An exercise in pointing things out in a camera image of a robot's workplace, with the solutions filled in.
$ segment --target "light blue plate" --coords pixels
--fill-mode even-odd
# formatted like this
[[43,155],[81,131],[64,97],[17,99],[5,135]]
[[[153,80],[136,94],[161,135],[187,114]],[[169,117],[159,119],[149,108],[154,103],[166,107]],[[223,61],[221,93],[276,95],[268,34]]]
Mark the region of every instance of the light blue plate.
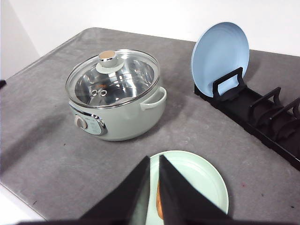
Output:
[[[222,22],[209,28],[197,41],[191,59],[191,70],[197,88],[213,97],[212,83],[249,62],[249,44],[243,30],[234,23]],[[237,76],[219,85],[222,95],[238,85]]]

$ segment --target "pot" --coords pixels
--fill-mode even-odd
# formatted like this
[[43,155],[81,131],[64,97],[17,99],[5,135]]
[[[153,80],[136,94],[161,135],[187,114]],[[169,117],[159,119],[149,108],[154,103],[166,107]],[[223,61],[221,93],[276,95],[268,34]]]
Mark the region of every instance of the pot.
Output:
[[107,141],[137,137],[164,110],[158,62],[137,50],[105,51],[77,65],[66,82],[75,125]]

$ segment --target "black plastic rack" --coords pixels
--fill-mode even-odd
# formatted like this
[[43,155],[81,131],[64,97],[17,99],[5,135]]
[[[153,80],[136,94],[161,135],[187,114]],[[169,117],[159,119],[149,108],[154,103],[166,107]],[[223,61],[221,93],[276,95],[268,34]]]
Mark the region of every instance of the black plastic rack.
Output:
[[[300,98],[286,106],[279,100],[280,87],[262,96],[251,90],[242,78],[240,67],[212,85],[213,97],[201,93],[195,85],[195,94],[208,101],[257,137],[267,147],[273,149],[300,171]],[[220,95],[218,86],[237,75],[238,86]]]

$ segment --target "gray table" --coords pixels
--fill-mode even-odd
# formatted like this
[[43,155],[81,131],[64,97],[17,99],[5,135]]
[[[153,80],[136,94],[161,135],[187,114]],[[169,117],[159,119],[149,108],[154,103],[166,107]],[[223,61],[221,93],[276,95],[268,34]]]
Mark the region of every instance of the gray table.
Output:
[[[186,150],[209,160],[229,191],[235,219],[300,221],[300,172],[193,93],[194,42],[91,28],[7,80],[1,94],[1,183],[46,219],[78,218],[145,156]],[[73,125],[65,81],[107,49],[156,57],[168,92],[159,123],[129,141],[101,141]],[[300,96],[300,57],[251,51],[248,86]]]

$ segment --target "stainless steel inner pot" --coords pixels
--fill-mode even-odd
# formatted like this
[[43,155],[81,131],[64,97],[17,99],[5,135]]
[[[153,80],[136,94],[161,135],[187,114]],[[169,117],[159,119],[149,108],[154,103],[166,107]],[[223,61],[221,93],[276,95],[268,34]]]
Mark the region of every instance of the stainless steel inner pot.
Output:
[[[90,108],[114,107],[144,96],[157,83],[159,66],[152,56],[136,50],[115,52],[117,71],[102,67],[98,55],[74,68],[66,83],[73,102]],[[100,73],[98,66],[108,73]]]

